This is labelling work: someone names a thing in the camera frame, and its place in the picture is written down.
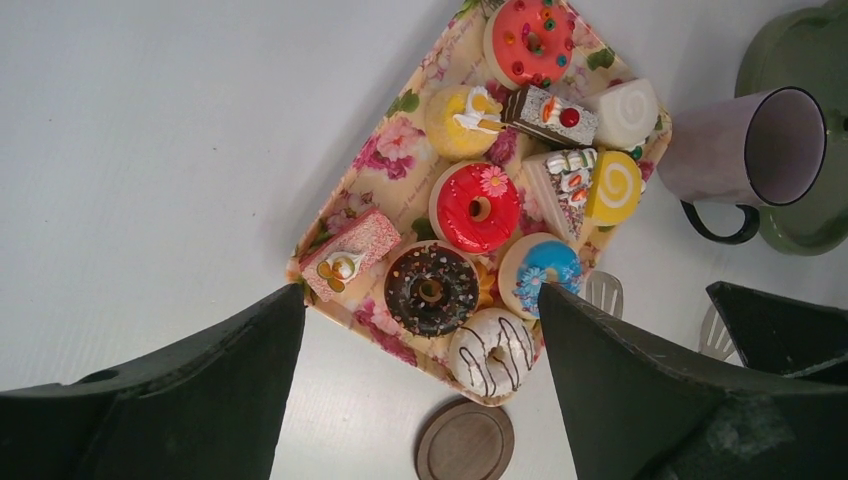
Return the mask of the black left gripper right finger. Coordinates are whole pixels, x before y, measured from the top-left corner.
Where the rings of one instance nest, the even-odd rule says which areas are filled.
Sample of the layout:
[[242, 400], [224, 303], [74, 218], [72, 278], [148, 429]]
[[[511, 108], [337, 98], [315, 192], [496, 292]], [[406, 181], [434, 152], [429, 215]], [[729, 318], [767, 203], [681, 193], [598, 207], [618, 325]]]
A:
[[847, 384], [701, 355], [558, 284], [541, 326], [582, 479], [843, 479]]

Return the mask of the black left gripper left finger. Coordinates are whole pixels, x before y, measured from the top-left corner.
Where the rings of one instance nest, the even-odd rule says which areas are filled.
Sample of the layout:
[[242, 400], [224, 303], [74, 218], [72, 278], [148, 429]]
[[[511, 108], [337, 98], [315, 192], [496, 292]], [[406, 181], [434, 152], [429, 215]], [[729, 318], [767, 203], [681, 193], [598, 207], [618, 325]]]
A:
[[1, 395], [5, 479], [266, 479], [305, 327], [301, 286], [63, 385]]

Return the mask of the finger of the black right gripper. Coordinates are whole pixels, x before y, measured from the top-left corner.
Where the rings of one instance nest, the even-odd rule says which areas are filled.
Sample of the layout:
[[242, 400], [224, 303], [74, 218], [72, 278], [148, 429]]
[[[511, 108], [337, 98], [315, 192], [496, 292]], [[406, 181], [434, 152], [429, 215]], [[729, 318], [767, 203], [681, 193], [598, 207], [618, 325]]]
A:
[[847, 311], [724, 281], [706, 288], [744, 366], [847, 384]]

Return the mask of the silver metal tongs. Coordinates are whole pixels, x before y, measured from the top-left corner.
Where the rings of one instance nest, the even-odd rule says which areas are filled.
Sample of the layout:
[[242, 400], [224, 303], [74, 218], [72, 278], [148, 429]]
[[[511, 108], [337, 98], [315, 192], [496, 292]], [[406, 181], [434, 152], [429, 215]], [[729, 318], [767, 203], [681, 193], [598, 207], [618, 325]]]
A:
[[665, 308], [649, 307], [637, 298], [635, 312], [625, 313], [624, 288], [620, 280], [607, 272], [594, 270], [584, 282], [581, 296], [593, 306], [613, 317], [626, 320], [652, 333], [677, 341], [715, 360], [742, 365], [732, 335], [714, 304], [709, 304], [699, 327], [695, 328], [696, 316], [692, 313], [675, 313]]

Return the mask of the blue glazed donut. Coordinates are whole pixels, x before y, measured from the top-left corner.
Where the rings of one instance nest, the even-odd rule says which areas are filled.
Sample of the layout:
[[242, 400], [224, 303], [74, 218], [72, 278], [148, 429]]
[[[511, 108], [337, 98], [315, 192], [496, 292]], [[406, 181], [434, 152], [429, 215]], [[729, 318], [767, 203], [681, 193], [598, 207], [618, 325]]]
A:
[[498, 289], [503, 303], [527, 320], [539, 318], [538, 296], [545, 283], [579, 294], [582, 266], [577, 253], [550, 233], [521, 237], [503, 256]]

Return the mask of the purple mug black handle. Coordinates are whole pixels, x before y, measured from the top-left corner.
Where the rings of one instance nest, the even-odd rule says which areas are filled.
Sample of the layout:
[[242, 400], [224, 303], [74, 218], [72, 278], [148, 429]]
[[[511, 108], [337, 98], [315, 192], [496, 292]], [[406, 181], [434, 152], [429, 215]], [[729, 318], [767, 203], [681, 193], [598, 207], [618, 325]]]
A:
[[[763, 207], [801, 200], [827, 150], [823, 110], [806, 90], [786, 86], [681, 113], [656, 171], [703, 238], [723, 245], [751, 240]], [[733, 205], [744, 215], [729, 235], [711, 231], [698, 202]]]

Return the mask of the yellow swirl roll cake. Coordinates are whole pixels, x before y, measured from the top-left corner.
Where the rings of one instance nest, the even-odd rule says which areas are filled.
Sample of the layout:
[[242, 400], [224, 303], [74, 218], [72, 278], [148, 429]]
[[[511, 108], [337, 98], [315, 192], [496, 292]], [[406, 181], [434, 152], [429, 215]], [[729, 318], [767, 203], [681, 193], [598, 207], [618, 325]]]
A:
[[592, 169], [585, 215], [596, 226], [615, 226], [633, 215], [642, 194], [636, 162], [619, 151], [600, 150]]

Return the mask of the triangular fruit cake slice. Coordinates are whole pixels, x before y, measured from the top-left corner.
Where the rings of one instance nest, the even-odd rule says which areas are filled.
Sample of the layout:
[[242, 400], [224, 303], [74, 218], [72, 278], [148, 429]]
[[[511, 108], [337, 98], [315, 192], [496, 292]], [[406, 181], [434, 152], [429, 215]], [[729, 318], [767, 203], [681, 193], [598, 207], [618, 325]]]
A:
[[598, 152], [591, 147], [531, 155], [521, 162], [549, 230], [572, 247], [583, 239], [585, 206]]

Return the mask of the floral dessert tray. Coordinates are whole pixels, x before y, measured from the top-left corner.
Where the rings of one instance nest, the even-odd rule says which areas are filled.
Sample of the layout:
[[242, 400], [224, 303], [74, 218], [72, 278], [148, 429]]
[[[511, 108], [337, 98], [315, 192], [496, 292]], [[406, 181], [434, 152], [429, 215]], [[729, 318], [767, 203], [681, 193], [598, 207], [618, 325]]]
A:
[[544, 347], [672, 133], [650, 83], [564, 1], [467, 1], [298, 243], [305, 302], [470, 400]]

